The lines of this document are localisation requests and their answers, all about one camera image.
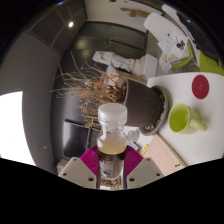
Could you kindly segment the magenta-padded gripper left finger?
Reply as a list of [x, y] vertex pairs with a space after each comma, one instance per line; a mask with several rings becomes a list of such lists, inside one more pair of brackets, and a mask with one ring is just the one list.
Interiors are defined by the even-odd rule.
[[84, 188], [98, 189], [100, 168], [97, 148], [87, 150], [81, 157], [72, 157], [61, 170], [59, 177]]

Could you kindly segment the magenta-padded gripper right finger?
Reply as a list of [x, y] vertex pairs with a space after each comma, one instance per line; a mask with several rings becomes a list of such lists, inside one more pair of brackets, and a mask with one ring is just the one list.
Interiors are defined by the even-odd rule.
[[132, 147], [127, 147], [123, 169], [124, 189], [140, 188], [162, 177], [162, 171], [152, 158], [144, 158]]

